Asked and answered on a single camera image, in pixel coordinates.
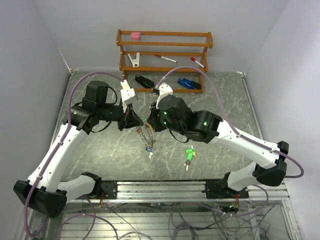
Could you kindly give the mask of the yellow tag key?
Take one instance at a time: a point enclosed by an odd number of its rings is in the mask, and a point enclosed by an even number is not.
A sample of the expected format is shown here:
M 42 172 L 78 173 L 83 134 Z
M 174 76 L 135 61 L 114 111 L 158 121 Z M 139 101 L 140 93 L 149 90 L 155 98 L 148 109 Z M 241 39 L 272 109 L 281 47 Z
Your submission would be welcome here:
M 147 127 L 149 128 L 149 130 L 150 130 L 151 132 L 153 132 L 153 128 L 152 128 L 151 125 L 147 125 Z

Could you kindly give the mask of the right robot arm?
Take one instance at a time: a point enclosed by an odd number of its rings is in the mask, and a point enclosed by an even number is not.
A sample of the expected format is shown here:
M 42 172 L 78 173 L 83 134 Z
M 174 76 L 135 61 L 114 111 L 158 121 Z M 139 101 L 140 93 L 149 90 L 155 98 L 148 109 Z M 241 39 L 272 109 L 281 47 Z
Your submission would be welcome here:
M 244 192 L 248 186 L 278 187 L 286 176 L 287 142 L 272 143 L 233 130 L 225 119 L 212 112 L 192 111 L 180 97 L 169 94 L 159 102 L 153 102 L 147 123 L 155 132 L 168 129 L 185 136 L 188 141 L 227 148 L 252 161 L 240 170 L 225 173 L 222 179 L 207 180 L 204 190 L 207 199 L 232 198 L 237 194 L 248 198 Z

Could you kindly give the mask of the metal key ring disc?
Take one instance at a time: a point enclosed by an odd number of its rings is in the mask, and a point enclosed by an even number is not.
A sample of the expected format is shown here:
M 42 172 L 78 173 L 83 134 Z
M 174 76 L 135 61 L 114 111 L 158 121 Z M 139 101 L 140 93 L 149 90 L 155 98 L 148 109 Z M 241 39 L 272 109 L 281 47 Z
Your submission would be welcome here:
M 150 131 L 146 124 L 138 128 L 141 128 L 141 133 L 138 135 L 140 136 L 142 142 L 145 144 L 146 147 L 152 149 L 154 147 L 154 143 L 156 142 L 156 140 L 153 137 L 153 132 Z

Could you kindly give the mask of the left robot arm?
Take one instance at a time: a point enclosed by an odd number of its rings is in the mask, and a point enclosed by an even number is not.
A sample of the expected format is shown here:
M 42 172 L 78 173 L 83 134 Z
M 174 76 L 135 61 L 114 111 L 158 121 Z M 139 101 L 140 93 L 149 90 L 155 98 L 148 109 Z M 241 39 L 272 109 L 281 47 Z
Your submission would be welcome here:
M 126 80 L 120 84 L 118 105 L 106 102 L 110 89 L 107 83 L 93 80 L 87 84 L 84 98 L 65 114 L 58 135 L 39 166 L 27 180 L 18 180 L 13 187 L 26 208 L 55 218 L 70 201 L 83 195 L 91 199 L 101 195 L 102 179 L 93 173 L 84 172 L 65 182 L 61 177 L 76 149 L 101 121 L 116 122 L 120 131 L 143 125 L 132 106 L 138 98 L 135 90 Z

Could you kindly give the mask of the green key tag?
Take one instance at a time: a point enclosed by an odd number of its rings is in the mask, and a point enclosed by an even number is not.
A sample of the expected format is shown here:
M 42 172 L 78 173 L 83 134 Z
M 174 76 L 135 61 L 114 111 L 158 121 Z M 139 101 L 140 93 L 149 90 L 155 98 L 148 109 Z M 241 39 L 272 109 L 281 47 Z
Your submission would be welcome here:
M 145 122 L 147 120 L 147 117 L 145 115 L 142 115 L 141 119 Z

